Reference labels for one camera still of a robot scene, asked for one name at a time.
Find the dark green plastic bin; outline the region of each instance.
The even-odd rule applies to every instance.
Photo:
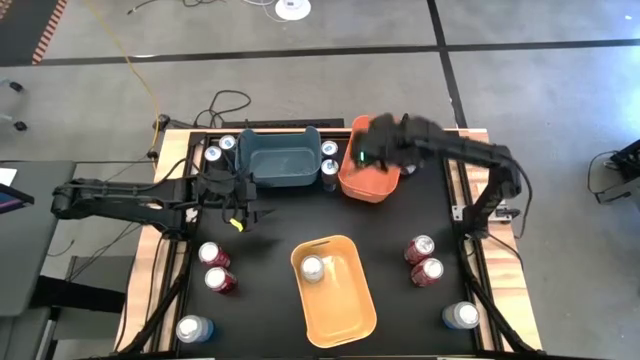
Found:
[[[300,134],[258,135],[245,130],[238,137],[236,169],[253,173],[259,187],[311,185],[321,162],[320,133],[314,127]]]

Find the yellow cable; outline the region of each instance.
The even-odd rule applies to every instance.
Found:
[[[120,49],[120,52],[122,52],[122,56],[127,61],[127,65],[129,65],[129,69],[131,69],[131,72],[138,78],[138,80],[140,80],[140,82],[142,83],[142,86],[144,86],[144,89],[147,91],[147,94],[149,94],[149,97],[151,97],[151,102],[153,103],[153,112],[155,115],[156,129],[153,133],[153,140],[151,141],[151,147],[149,148],[149,151],[154,150],[156,147],[156,142],[158,141],[158,132],[160,129],[160,123],[159,123],[160,121],[158,119],[160,115],[160,111],[158,110],[159,109],[158,101],[156,100],[156,97],[153,94],[153,91],[151,90],[151,87],[149,86],[149,84],[147,84],[147,82],[133,67],[133,64],[129,60],[129,56],[127,55],[127,52],[124,50],[124,47],[122,46],[122,43],[120,43],[120,40],[118,40],[118,37],[116,36],[116,34],[111,30],[109,25],[107,25],[107,23],[102,19],[102,16],[100,16],[100,13],[93,6],[92,1],[91,0],[83,0],[83,1],[85,5],[87,5],[89,10],[93,13],[93,15],[96,17],[96,19],[98,19],[98,21],[100,22],[100,25],[102,25],[102,27],[104,28],[104,31],[111,37],[111,39],[116,44],[118,49]],[[155,162],[153,162],[152,164],[153,164],[153,168],[155,169],[156,168]]]

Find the black tabletop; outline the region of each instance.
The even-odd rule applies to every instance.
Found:
[[[35,199],[32,206],[0,215],[0,316],[16,316],[31,300],[56,228],[51,194],[71,179],[75,164],[47,161],[0,163],[0,167],[17,169],[11,187]]]
[[[346,142],[341,142],[344,149]],[[321,183],[309,187],[263,189],[259,205],[275,212],[247,233],[223,224],[220,212],[204,213],[192,252],[189,287],[182,315],[213,320],[213,339],[180,344],[181,357],[300,357],[347,355],[470,354],[473,334],[451,330],[442,309],[466,299],[460,259],[450,220],[451,205],[441,159],[401,179],[396,191],[369,204]],[[442,279],[427,288],[410,281],[403,250],[419,234],[436,242]],[[377,312],[374,332],[359,341],[320,349],[306,337],[304,313],[290,263],[293,249],[306,241],[345,235],[357,246]],[[239,287],[230,295],[204,284],[207,268],[197,259],[199,244],[217,242],[231,256]]]

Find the silver can lid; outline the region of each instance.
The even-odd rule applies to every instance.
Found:
[[[468,325],[475,325],[479,321],[478,309],[471,303],[464,303],[458,309],[460,320]]]
[[[327,159],[322,162],[322,166],[320,168],[322,169],[322,173],[325,175],[335,175],[338,173],[338,170],[340,170],[340,165],[333,159]]]
[[[416,237],[414,241],[416,244],[416,250],[418,250],[418,252],[423,255],[431,254],[436,247],[433,239],[431,239],[427,235],[420,235]]]
[[[401,171],[404,175],[411,175],[416,171],[416,169],[418,169],[418,167],[415,165],[407,165],[403,167]]]
[[[183,317],[176,326],[176,335],[185,343],[190,343],[198,339],[202,332],[200,321],[193,315]]]
[[[224,284],[227,278],[227,272],[221,267],[209,269],[204,276],[204,283],[212,289],[217,289]]]
[[[314,276],[324,271],[324,263],[319,256],[311,255],[302,260],[302,272],[306,276]]]
[[[422,263],[422,270],[431,279],[439,279],[444,272],[444,266],[438,259],[427,259]]]
[[[200,250],[198,251],[200,260],[203,261],[212,261],[218,256],[218,253],[220,253],[220,248],[218,247],[218,245],[212,242],[202,244],[202,246],[200,246]]]
[[[220,138],[218,145],[220,145],[222,150],[231,150],[236,146],[236,138],[234,138],[233,135],[225,135]]]
[[[325,141],[320,148],[322,149],[322,153],[327,156],[333,156],[338,153],[338,144],[334,141]]]
[[[207,150],[204,151],[204,158],[207,161],[217,161],[222,157],[222,150],[220,150],[217,146],[209,146]]]

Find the table leg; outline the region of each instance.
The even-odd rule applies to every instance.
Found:
[[[54,279],[38,278],[36,290],[31,297],[31,307],[58,306],[77,309],[121,313],[125,294],[119,291]]]

